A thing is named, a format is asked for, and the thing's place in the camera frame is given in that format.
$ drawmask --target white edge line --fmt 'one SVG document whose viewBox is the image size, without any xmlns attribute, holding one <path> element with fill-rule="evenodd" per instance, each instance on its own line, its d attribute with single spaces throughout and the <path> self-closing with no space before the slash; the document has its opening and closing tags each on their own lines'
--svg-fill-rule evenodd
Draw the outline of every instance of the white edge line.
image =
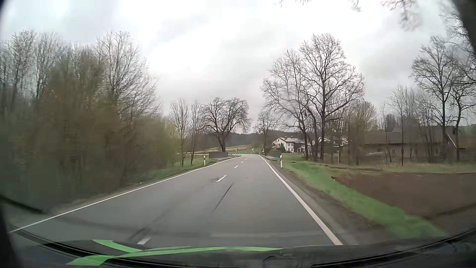
<svg viewBox="0 0 476 268">
<path fill-rule="evenodd" d="M 271 165 L 262 157 L 263 161 L 266 162 L 266 164 L 271 168 L 271 170 L 274 172 L 274 174 L 281 180 L 282 183 L 286 186 L 286 188 L 294 195 L 294 197 L 301 203 L 301 205 L 305 208 L 305 210 L 311 215 L 311 217 L 314 219 L 314 221 L 321 227 L 321 229 L 324 231 L 324 233 L 329 237 L 329 239 L 334 243 L 334 245 L 342 245 L 342 242 L 337 238 L 334 233 L 326 226 L 326 224 L 314 213 L 314 211 L 302 200 L 302 198 L 289 186 L 283 178 L 271 167 Z"/>
<path fill-rule="evenodd" d="M 37 225 L 38 223 L 42 223 L 42 222 L 45 222 L 45 221 L 47 221 L 47 220 L 51 220 L 51 219 L 57 218 L 57 217 L 59 217 L 59 216 L 66 215 L 66 214 L 68 214 L 68 213 L 75 212 L 75 211 L 77 211 L 77 210 L 80 210 L 80 209 L 83 209 L 83 208 L 86 208 L 86 207 L 89 207 L 89 206 L 92 206 L 92 205 L 95 205 L 95 204 L 99 204 L 99 203 L 101 203 L 101 202 L 104 202 L 104 201 L 113 199 L 113 198 L 115 198 L 115 197 L 123 196 L 123 195 L 125 195 L 125 194 L 132 193 L 132 192 L 134 192 L 134 191 L 143 189 L 143 188 L 145 188 L 145 187 L 149 187 L 149 186 L 152 186 L 152 185 L 156 185 L 157 183 L 165 182 L 165 181 L 171 180 L 171 179 L 173 179 L 173 178 L 180 177 L 180 176 L 182 176 L 182 175 L 185 175 L 185 174 L 188 174 L 188 173 L 191 173 L 191 172 L 200 170 L 200 169 L 202 169 L 202 168 L 211 167 L 211 166 L 213 166 L 213 165 L 220 164 L 220 163 L 226 162 L 226 161 L 228 161 L 228 160 L 232 160 L 232 159 L 235 159 L 235 158 L 230 158 L 230 159 L 227 159 L 227 160 L 219 161 L 219 162 L 216 162 L 216 163 L 211 164 L 211 165 L 208 165 L 208 166 L 203 166 L 203 167 L 201 167 L 201 168 L 197 168 L 197 169 L 194 169 L 194 170 L 190 170 L 190 171 L 188 171 L 188 172 L 186 172 L 186 173 L 183 173 L 183 174 L 174 176 L 174 177 L 172 177 L 172 178 L 168 178 L 168 179 L 165 179 L 165 180 L 161 180 L 161 181 L 158 181 L 158 182 L 155 182 L 155 183 L 152 183 L 152 184 L 149 184 L 149 185 L 146 185 L 146 186 L 143 186 L 143 187 L 134 189 L 134 190 L 130 190 L 130 191 L 125 192 L 125 193 L 122 193 L 122 194 L 118 194 L 118 195 L 116 195 L 116 196 L 111 196 L 111 197 L 108 197 L 108 198 L 106 198 L 106 199 L 102 199 L 102 200 L 100 200 L 100 201 L 94 202 L 94 203 L 92 203 L 92 204 L 85 205 L 85 206 L 82 206 L 82 207 L 78 207 L 78 208 L 75 208 L 75 209 L 73 209 L 73 210 L 66 211 L 66 212 L 63 212 L 63 213 L 61 213 L 61 214 L 58 214 L 58 215 L 51 216 L 51 217 L 49 217 L 49 218 L 43 219 L 43 220 L 41 220 L 41 221 L 37 221 L 37 222 L 31 223 L 31 224 L 25 225 L 25 226 L 23 226 L 23 227 L 20 227 L 20 228 L 17 228 L 17 229 L 15 229 L 15 230 L 12 230 L 12 231 L 10 231 L 9 233 L 14 233 L 14 232 L 16 232 L 16 231 L 20 231 L 20 230 L 25 229 L 25 228 L 28 228 L 28 227 L 30 227 L 30 226 Z"/>
</svg>

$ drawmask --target road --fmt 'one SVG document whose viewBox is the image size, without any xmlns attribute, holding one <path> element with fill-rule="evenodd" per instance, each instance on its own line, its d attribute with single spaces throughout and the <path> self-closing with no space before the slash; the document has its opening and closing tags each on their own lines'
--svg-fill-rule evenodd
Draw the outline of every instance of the road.
<svg viewBox="0 0 476 268">
<path fill-rule="evenodd" d="M 25 230 L 57 241 L 110 239 L 147 247 L 339 244 L 299 199 L 261 156 L 243 155 Z"/>
</svg>

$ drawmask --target green grass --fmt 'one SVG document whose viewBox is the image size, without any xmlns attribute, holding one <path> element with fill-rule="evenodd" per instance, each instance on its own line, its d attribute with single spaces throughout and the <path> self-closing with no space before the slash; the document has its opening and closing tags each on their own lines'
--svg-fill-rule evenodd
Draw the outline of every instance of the green grass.
<svg viewBox="0 0 476 268">
<path fill-rule="evenodd" d="M 250 150 L 241 150 L 241 151 L 236 151 L 236 152 L 229 152 L 230 154 L 250 154 L 252 153 L 251 149 Z"/>
<path fill-rule="evenodd" d="M 342 202 L 347 209 L 368 220 L 381 224 L 397 238 L 444 237 L 444 231 L 428 221 L 406 215 L 395 206 L 365 196 L 333 180 L 326 167 L 317 163 L 297 160 L 292 154 L 283 154 L 283 167 L 295 173 L 310 186 Z"/>
<path fill-rule="evenodd" d="M 249 144 L 236 145 L 236 146 L 227 146 L 227 150 L 228 149 L 235 149 L 235 148 L 245 147 L 245 146 L 249 146 Z"/>
<path fill-rule="evenodd" d="M 207 165 L 210 165 L 216 162 L 217 162 L 217 159 L 206 160 Z M 180 166 L 180 164 L 176 162 L 173 167 L 156 169 L 156 170 L 142 174 L 141 176 L 139 176 L 139 181 L 149 182 L 149 181 L 161 180 L 161 179 L 170 177 L 172 175 L 180 174 L 188 170 L 192 170 L 202 166 L 203 166 L 203 158 L 194 159 L 193 165 L 190 165 L 190 158 L 188 158 L 188 161 L 187 161 L 187 158 L 185 158 L 184 166 Z"/>
</svg>

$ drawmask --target overcast sky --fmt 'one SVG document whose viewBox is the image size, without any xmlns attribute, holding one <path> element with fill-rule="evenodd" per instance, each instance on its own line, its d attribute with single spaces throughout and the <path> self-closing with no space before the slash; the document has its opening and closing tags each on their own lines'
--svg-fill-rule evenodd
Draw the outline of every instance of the overcast sky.
<svg viewBox="0 0 476 268">
<path fill-rule="evenodd" d="M 366 99 L 378 104 L 408 76 L 412 60 L 431 35 L 444 34 L 439 0 L 419 0 L 419 28 L 405 31 L 398 11 L 380 0 L 10 0 L 2 9 L 0 34 L 55 31 L 66 40 L 94 43 L 105 31 L 129 31 L 159 78 L 164 112 L 184 97 L 248 100 L 256 118 L 264 99 L 259 87 L 267 69 L 286 49 L 329 32 L 341 40 L 350 63 L 363 73 Z"/>
</svg>

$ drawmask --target car hood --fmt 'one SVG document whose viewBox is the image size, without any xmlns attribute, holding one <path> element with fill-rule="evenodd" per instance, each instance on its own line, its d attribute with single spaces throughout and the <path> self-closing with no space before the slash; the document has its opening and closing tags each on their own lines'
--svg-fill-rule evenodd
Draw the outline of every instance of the car hood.
<svg viewBox="0 0 476 268">
<path fill-rule="evenodd" d="M 149 248 L 112 240 L 75 240 L 24 247 L 26 267 L 316 267 L 370 266 L 414 255 L 454 254 L 455 245 L 435 239 L 404 239 L 364 246 Z"/>
</svg>

